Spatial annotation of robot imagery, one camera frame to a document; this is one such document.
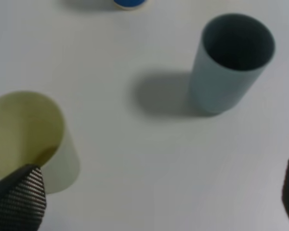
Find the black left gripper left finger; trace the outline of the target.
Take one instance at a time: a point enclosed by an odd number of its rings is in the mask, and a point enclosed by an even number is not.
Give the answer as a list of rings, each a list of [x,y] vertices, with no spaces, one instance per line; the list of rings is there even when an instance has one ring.
[[[24,165],[0,180],[0,231],[37,231],[46,207],[39,166]]]

